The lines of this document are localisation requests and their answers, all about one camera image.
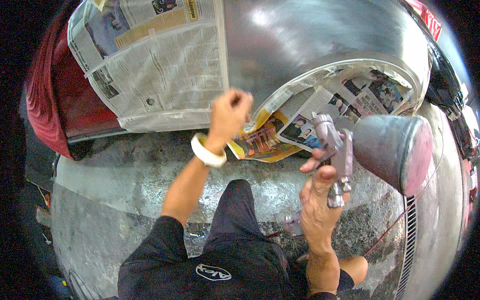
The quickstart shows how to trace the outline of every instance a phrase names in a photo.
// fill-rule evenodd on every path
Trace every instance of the leg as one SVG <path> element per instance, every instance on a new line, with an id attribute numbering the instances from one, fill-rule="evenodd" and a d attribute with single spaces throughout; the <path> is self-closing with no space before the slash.
<path id="1" fill-rule="evenodd" d="M 228 183 L 218 202 L 204 252 L 215 239 L 226 236 L 267 240 L 258 228 L 252 190 L 246 180 Z"/>
<path id="2" fill-rule="evenodd" d="M 367 275 L 368 262 L 363 256 L 353 256 L 348 259 L 338 259 L 338 263 L 340 264 L 340 269 L 345 271 L 345 273 L 353 279 L 354 285 L 362 282 Z M 339 290 L 341 285 L 342 274 L 340 274 L 340 284 L 338 285 Z"/>

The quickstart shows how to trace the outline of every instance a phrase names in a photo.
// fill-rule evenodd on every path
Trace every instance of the bare metal panel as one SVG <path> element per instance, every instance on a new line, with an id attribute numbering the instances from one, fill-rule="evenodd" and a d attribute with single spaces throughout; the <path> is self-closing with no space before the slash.
<path id="1" fill-rule="evenodd" d="M 418 94 L 428 82 L 425 37 L 396 1 L 225 1 L 224 12 L 230 85 L 251 91 L 254 108 L 289 80 L 343 60 L 392 63 Z"/>

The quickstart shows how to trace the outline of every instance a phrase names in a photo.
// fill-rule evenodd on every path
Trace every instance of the grille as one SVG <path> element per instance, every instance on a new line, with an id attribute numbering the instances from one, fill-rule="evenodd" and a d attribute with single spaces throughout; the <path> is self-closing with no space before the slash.
<path id="1" fill-rule="evenodd" d="M 413 197 L 404 199 L 405 209 L 415 201 L 415 198 Z M 405 214 L 405 250 L 403 254 L 403 266 L 394 300 L 400 300 L 403 298 L 403 294 L 405 293 L 405 288 L 407 287 L 408 283 L 408 276 L 410 275 L 412 268 L 413 255 L 415 253 L 415 241 L 417 240 L 416 206 L 416 204 L 413 204 L 410 210 Z"/>

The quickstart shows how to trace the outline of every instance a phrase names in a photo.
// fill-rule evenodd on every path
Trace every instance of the shorts logo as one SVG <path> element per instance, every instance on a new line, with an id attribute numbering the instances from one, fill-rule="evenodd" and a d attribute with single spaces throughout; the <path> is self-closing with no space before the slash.
<path id="1" fill-rule="evenodd" d="M 199 264 L 195 271 L 201 277 L 212 281 L 229 280 L 232 278 L 232 275 L 227 270 L 204 264 Z"/>

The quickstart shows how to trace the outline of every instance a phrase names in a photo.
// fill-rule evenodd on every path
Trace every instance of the concrete floor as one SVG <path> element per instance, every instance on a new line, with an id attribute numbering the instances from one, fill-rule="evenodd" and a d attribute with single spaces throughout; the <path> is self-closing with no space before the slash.
<path id="1" fill-rule="evenodd" d="M 432 109 L 436 108 L 428 104 L 425 113 L 431 113 Z M 446 123 L 444 131 L 449 132 Z M 186 131 L 113 136 L 96 140 L 91 155 L 80 162 L 60 159 L 53 186 L 52 236 L 60 264 L 67 272 L 73 270 L 81 278 L 79 285 L 89 299 L 117 295 L 119 266 L 149 233 L 169 185 L 192 158 L 190 139 L 193 134 Z M 449 142 L 454 148 L 453 140 Z M 441 242 L 430 246 L 435 255 L 419 250 L 415 261 L 417 273 L 411 276 L 411 290 L 425 295 L 431 286 L 436 287 L 436 280 L 443 277 L 445 266 L 453 259 L 452 251 L 454 253 L 457 247 L 451 244 L 450 236 L 458 234 L 456 218 L 462 204 L 453 195 L 454 201 L 450 199 L 448 205 L 451 212 L 444 212 L 446 205 L 440 205 L 441 199 L 436 200 L 436 190 L 429 191 L 441 181 L 450 180 L 446 174 L 458 164 L 458 157 L 454 158 L 451 148 L 448 147 L 449 152 L 444 153 L 442 159 L 443 164 L 450 162 L 448 167 L 439 168 L 437 179 L 428 187 L 429 194 L 423 195 L 421 204 L 429 206 L 431 203 L 442 212 L 437 210 L 439 213 L 432 215 L 430 209 L 436 208 L 422 207 L 427 213 L 421 216 L 418 213 L 419 220 L 424 220 L 419 221 L 422 226 L 430 224 L 435 216 L 445 217 L 441 222 L 437 218 L 433 228 L 421 228 L 428 233 L 419 235 L 417 240 L 417 247 L 424 249 L 425 244 L 431 244 L 439 235 L 445 236 Z M 228 156 L 223 168 L 210 172 L 197 210 L 185 228 L 185 244 L 190 256 L 201 253 L 218 199 L 230 180 L 246 179 L 252 185 L 256 215 L 266 235 L 278 230 L 285 215 L 300 209 L 298 192 L 306 176 L 298 168 L 305 160 L 303 157 L 291 156 L 267 164 L 236 160 L 229 151 Z M 332 240 L 340 258 L 365 253 L 404 210 L 404 198 L 356 162 L 353 182 L 352 199 L 345 207 Z M 298 256 L 306 251 L 303 239 L 293 240 L 286 236 L 274 239 L 289 255 Z M 369 272 L 364 282 L 339 296 L 343 299 L 393 298 L 404 247 L 405 228 L 401 220 L 367 256 Z M 423 261 L 436 264 L 441 253 L 446 253 L 444 262 L 425 270 Z M 427 283 L 425 276 L 436 276 L 434 284 Z"/>

